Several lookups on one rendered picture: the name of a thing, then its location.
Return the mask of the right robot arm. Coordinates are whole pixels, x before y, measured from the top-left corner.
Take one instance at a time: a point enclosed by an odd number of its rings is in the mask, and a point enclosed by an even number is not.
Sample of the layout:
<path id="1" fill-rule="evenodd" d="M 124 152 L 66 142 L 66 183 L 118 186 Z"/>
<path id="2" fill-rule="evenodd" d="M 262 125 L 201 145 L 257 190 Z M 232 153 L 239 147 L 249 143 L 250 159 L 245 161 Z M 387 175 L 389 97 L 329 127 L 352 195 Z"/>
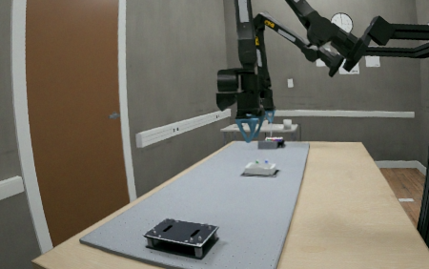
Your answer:
<path id="1" fill-rule="evenodd" d="M 259 25 L 258 25 L 259 23 Z M 265 25 L 263 25 L 265 24 Z M 303 38 L 296 32 L 292 31 L 276 19 L 272 17 L 269 12 L 264 11 L 259 13 L 254 18 L 254 27 L 255 27 L 255 43 L 256 43 L 256 51 L 258 57 L 257 63 L 257 74 L 259 78 L 259 96 L 260 96 L 260 105 L 263 107 L 268 107 L 268 99 L 273 97 L 273 90 L 269 89 L 272 87 L 271 85 L 271 76 L 269 75 L 268 65 L 267 65 L 267 57 L 264 43 L 264 31 L 265 26 L 271 28 L 276 31 L 290 42 L 299 47 L 302 53 L 305 54 L 305 57 L 308 61 L 314 63 L 316 60 L 320 59 L 324 64 L 330 68 L 332 68 L 339 54 L 335 54 L 334 52 L 330 52 L 324 49 L 322 46 L 318 47 L 312 45 L 307 39 Z M 308 45 L 309 44 L 309 45 Z M 307 45 L 307 48 L 306 48 Z M 303 48 L 302 48 L 303 47 Z M 319 49 L 320 48 L 320 49 Z M 330 65 L 330 63 L 332 63 Z M 330 66 L 330 67 L 329 67 Z M 266 88 L 267 87 L 267 88 Z M 264 89 L 265 88 L 265 89 Z M 268 89 L 268 90 L 267 90 Z M 261 99 L 266 98 L 266 99 Z"/>

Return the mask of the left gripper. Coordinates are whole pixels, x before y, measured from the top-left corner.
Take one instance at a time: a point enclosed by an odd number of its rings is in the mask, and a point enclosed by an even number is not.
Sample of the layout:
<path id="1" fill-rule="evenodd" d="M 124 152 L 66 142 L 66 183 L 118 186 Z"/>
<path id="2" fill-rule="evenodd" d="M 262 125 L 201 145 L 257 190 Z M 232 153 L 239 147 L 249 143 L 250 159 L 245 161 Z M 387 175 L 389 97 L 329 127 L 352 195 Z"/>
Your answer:
<path id="1" fill-rule="evenodd" d="M 253 137 L 258 137 L 259 131 L 266 117 L 266 113 L 264 107 L 260 107 L 259 91 L 253 91 L 253 93 L 250 93 L 250 91 L 242 91 L 242 93 L 248 93 L 249 109 L 237 109 L 235 123 L 241 131 L 245 142 L 251 143 Z M 255 133 L 255 128 L 259 119 L 260 122 Z M 249 138 L 246 136 L 242 123 L 248 124 L 250 128 L 251 133 Z"/>

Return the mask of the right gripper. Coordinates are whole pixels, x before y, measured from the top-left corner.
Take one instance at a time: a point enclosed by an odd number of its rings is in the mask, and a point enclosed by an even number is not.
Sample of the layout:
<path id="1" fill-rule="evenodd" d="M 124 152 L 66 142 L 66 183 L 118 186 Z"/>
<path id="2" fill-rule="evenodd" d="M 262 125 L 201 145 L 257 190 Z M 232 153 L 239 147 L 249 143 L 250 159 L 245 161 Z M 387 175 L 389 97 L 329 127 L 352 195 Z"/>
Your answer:
<path id="1" fill-rule="evenodd" d="M 268 107 L 264 107 L 265 113 L 266 113 L 266 116 L 267 116 L 269 122 L 273 122 L 273 118 L 274 118 L 274 115 L 276 112 L 276 110 L 275 110 L 276 106 L 274 106 L 274 100 L 272 98 L 270 98 L 270 99 L 267 98 L 267 99 L 268 99 Z M 266 108 L 270 108 L 270 109 L 266 110 Z M 273 112 L 271 112 L 271 111 L 273 111 Z M 268 114 L 272 114 L 272 118 L 269 118 Z"/>

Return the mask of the white grid rack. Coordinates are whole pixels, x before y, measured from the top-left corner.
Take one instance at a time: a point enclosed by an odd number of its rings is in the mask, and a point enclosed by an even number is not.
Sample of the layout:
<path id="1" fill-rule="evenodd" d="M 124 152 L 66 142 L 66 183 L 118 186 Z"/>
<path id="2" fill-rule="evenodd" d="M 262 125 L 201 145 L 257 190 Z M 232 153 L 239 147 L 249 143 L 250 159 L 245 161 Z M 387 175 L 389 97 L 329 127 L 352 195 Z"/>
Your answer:
<path id="1" fill-rule="evenodd" d="M 273 173 L 276 171 L 276 165 L 275 164 L 270 165 L 270 164 L 265 164 L 265 163 L 259 163 L 259 165 L 264 166 L 265 168 L 253 166 L 253 164 L 256 164 L 256 163 L 250 163 L 245 167 L 245 174 L 246 175 L 269 175 L 269 173 L 271 173 L 271 176 L 272 176 Z M 252 168 L 248 168 L 248 167 L 252 167 Z M 266 169 L 266 168 L 268 168 L 268 169 Z"/>

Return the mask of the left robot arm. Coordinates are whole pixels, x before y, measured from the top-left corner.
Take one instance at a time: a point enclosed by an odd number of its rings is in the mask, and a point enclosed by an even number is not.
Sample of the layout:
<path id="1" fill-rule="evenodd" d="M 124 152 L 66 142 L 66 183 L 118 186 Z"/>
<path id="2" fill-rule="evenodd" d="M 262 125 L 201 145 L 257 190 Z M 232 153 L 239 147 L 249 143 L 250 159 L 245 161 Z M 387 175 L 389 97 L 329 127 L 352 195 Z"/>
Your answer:
<path id="1" fill-rule="evenodd" d="M 253 91 L 259 90 L 259 78 L 258 74 L 255 74 L 257 51 L 252 3 L 251 0 L 234 1 L 238 58 L 243 68 L 232 68 L 217 72 L 218 93 L 216 93 L 216 105 L 221 112 L 232 107 L 235 103 L 238 109 L 249 109 L 248 93 L 225 93 L 237 92 L 236 88 L 239 89 L 239 83 L 241 83 L 241 91 L 253 93 Z M 318 48 L 331 42 L 330 45 L 338 53 L 341 53 L 343 58 L 345 57 L 348 61 L 353 59 L 363 43 L 363 39 L 355 37 L 334 22 L 332 23 L 329 19 L 321 17 L 306 0 L 285 1 L 307 30 L 307 38 L 312 45 Z M 333 40 L 334 42 L 332 42 Z"/>

